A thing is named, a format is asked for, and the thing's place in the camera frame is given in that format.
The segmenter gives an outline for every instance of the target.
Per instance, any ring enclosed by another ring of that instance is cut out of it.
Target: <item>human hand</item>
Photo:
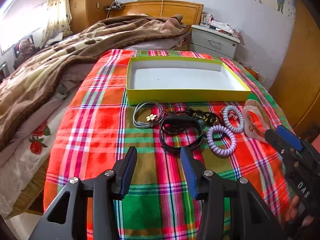
[[[294,196],[294,198],[292,199],[292,202],[290,204],[289,210],[288,210],[287,214],[285,215],[285,220],[287,222],[293,221],[297,218],[299,203],[300,203],[299,196],[298,195]],[[313,222],[313,220],[314,220],[314,217],[311,217],[309,215],[306,216],[302,222],[302,226],[305,227],[305,226],[310,225]]]

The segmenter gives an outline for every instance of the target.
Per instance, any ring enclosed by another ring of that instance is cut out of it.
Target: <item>bed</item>
[[[212,59],[206,54],[181,51],[129,51],[114,49],[106,52],[95,64],[67,108],[53,145],[44,188],[47,208],[71,177],[94,178],[111,169],[122,159],[130,146],[138,152],[137,164],[129,193],[123,201],[115,201],[115,213],[121,239],[195,239],[202,213],[202,202],[192,200],[181,168],[180,158],[161,147],[159,125],[138,129],[132,123],[135,106],[126,96],[126,71],[131,57],[196,57]],[[282,110],[263,86],[241,65],[225,58],[223,61],[237,74],[257,97],[274,127],[290,128]],[[163,104],[164,109],[195,110],[219,114],[226,105],[242,110],[244,102],[194,102]],[[150,114],[159,114],[157,107],[140,112],[138,121]],[[184,132],[170,145],[183,146],[196,138]],[[213,154],[203,140],[193,151],[194,158],[206,169],[226,179],[246,177],[265,200],[280,223],[284,222],[291,192],[284,180],[278,153],[267,143],[236,134],[237,148],[228,158]],[[224,139],[219,146],[225,148]],[[225,231],[230,227],[230,207],[225,199]],[[92,200],[88,201],[87,237],[92,235]]]
[[[190,26],[200,23],[202,9],[202,4],[185,1],[127,3],[124,10],[111,11],[108,19],[41,50],[1,84],[2,217],[9,219],[27,211],[41,196],[48,157],[61,120],[101,55],[117,48],[180,46],[188,38]]]

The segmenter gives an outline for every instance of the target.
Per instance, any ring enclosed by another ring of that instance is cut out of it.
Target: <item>gold flower charm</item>
[[[147,122],[154,122],[156,120],[156,118],[157,118],[156,114],[151,114],[151,115],[146,117]]]

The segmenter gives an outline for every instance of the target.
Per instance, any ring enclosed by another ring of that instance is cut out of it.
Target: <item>black wristband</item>
[[[190,150],[197,148],[201,144],[203,136],[205,136],[205,132],[203,131],[202,126],[200,125],[200,123],[197,121],[195,117],[183,116],[183,115],[169,115],[166,118],[164,118],[160,124],[159,139],[161,142],[161,147],[171,153],[180,154],[180,150],[182,147],[171,147],[167,145],[166,142],[164,141],[163,129],[164,129],[164,126],[167,124],[168,125],[183,124],[183,126],[186,126],[186,127],[196,128],[199,134],[199,137],[195,141],[193,141],[192,143],[186,146],[186,147],[189,147]]]

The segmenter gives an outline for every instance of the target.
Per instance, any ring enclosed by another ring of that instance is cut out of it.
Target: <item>patterned blanket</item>
[[[135,107],[127,102],[126,70],[131,57],[141,56],[212,58],[178,51],[106,52],[81,85],[63,118],[51,151],[44,207],[48,207],[68,178],[93,178],[112,168],[129,146],[135,146],[138,160],[129,193],[122,202],[115,201],[121,239],[196,239],[202,202],[192,200],[188,194],[180,159],[161,148],[159,127],[141,130],[132,124]],[[225,62],[249,86],[274,126],[289,127],[282,110],[251,74],[233,61],[216,59]],[[244,105],[243,102],[195,102],[163,106],[175,110],[190,106],[219,113],[228,104],[239,109]],[[157,112],[156,107],[145,108],[138,120]],[[171,143],[186,145],[194,136],[188,132],[172,138]],[[284,222],[290,191],[279,155],[270,145],[250,139],[244,133],[237,134],[236,139],[236,151],[229,158],[217,157],[205,140],[201,148],[193,151],[194,157],[223,178],[249,179],[279,222]],[[220,147],[226,145],[227,141],[220,141]],[[88,203],[87,225],[87,236],[92,239],[92,201]],[[230,206],[225,199],[225,230],[229,226]]]
[[[79,64],[93,65],[109,49],[182,36],[190,26],[182,24],[181,20],[182,15],[171,18],[141,15],[108,18],[41,50],[21,64],[0,84],[0,151],[8,145],[23,122],[54,95],[68,68]]]

